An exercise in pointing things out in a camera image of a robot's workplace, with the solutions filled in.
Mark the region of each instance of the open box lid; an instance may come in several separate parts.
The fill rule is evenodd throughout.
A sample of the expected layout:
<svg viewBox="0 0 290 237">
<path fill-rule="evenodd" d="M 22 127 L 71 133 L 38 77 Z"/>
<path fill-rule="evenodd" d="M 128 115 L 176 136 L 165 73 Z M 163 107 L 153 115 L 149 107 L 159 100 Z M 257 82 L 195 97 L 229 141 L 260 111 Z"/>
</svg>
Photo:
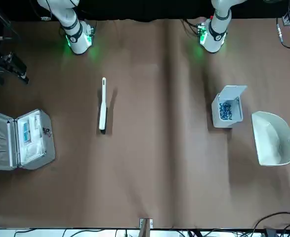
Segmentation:
<svg viewBox="0 0 290 237">
<path fill-rule="evenodd" d="M 227 85 L 220 92 L 219 98 L 221 100 L 235 100 L 237 97 L 241 96 L 246 88 L 246 85 Z"/>
<path fill-rule="evenodd" d="M 23 129 L 23 125 L 19 124 L 19 120 L 30 117 L 32 113 L 40 115 L 40 110 L 29 112 L 26 115 L 13 119 L 9 116 L 0 114 L 0 170 L 12 170 L 18 166 L 23 166 L 26 162 L 31 160 L 22 160 L 20 158 L 20 139 L 23 134 L 18 134 L 18 131 Z"/>
</svg>

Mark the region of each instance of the green led light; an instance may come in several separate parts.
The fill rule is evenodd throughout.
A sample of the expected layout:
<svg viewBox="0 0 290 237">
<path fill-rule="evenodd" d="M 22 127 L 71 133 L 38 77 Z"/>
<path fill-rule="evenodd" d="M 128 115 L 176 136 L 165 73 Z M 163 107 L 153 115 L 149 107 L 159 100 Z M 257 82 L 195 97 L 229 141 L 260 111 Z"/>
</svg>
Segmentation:
<svg viewBox="0 0 290 237">
<path fill-rule="evenodd" d="M 68 42 L 68 46 L 71 47 L 70 46 L 70 41 L 68 40 L 68 37 L 67 36 L 66 36 L 66 39 L 67 39 L 67 42 Z"/>
<path fill-rule="evenodd" d="M 225 37 L 226 37 L 226 33 L 225 33 L 224 36 L 223 36 L 223 41 L 222 41 L 222 44 L 221 44 L 221 45 L 224 44 L 224 42 L 225 42 Z"/>
<path fill-rule="evenodd" d="M 88 46 L 91 46 L 92 45 L 92 37 L 91 36 L 87 36 L 87 35 L 83 35 L 84 36 L 84 39 L 87 43 Z"/>
<path fill-rule="evenodd" d="M 200 44 L 201 45 L 204 45 L 205 41 L 206 41 L 206 38 L 207 38 L 207 32 L 203 33 L 201 36 L 200 36 Z"/>
</svg>

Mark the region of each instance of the blue pieces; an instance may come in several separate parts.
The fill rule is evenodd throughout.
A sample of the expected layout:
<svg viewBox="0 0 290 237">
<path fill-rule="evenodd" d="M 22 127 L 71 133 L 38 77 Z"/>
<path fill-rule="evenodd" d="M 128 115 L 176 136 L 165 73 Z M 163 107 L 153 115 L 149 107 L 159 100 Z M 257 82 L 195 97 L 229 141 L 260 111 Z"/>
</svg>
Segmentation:
<svg viewBox="0 0 290 237">
<path fill-rule="evenodd" d="M 219 103 L 219 115 L 222 120 L 233 120 L 232 106 L 228 103 Z"/>
</svg>

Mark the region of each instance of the suitcase lid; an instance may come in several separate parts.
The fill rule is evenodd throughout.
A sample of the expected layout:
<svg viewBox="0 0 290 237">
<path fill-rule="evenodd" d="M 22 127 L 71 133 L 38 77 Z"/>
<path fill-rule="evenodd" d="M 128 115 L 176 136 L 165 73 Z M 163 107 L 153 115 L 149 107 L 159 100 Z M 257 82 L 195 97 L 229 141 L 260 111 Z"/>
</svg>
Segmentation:
<svg viewBox="0 0 290 237">
<path fill-rule="evenodd" d="M 29 115 L 32 115 L 29 117 L 33 119 L 32 123 L 25 123 L 23 120 L 27 120 Z M 36 118 L 38 119 L 39 124 L 37 131 L 38 138 L 36 138 L 36 141 L 40 142 L 42 145 L 40 146 L 40 149 L 35 147 L 35 153 L 33 156 L 29 155 L 29 157 L 26 157 L 26 152 L 34 151 L 34 149 L 29 151 L 26 144 L 28 143 L 27 139 L 31 141 L 29 127 L 34 126 L 34 120 L 36 120 Z M 29 129 L 29 137 L 27 137 L 28 131 L 26 130 L 25 132 L 25 129 L 27 129 L 27 124 Z M 43 130 L 41 128 L 40 110 L 31 111 L 18 117 L 17 119 L 13 119 L 0 113 L 0 170 L 12 170 L 18 166 L 26 165 L 38 157 L 43 156 L 45 144 L 42 133 Z"/>
<path fill-rule="evenodd" d="M 10 170 L 17 167 L 15 120 L 0 113 L 0 169 Z"/>
</svg>

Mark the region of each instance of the white dustpan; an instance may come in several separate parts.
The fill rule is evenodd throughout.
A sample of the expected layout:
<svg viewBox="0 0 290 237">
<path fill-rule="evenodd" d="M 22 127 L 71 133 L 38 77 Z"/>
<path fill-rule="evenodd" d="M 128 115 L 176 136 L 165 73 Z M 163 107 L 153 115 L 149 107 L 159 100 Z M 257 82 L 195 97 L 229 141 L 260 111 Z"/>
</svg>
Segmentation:
<svg viewBox="0 0 290 237">
<path fill-rule="evenodd" d="M 258 111 L 252 114 L 252 127 L 260 165 L 290 163 L 290 127 L 279 116 Z"/>
</svg>

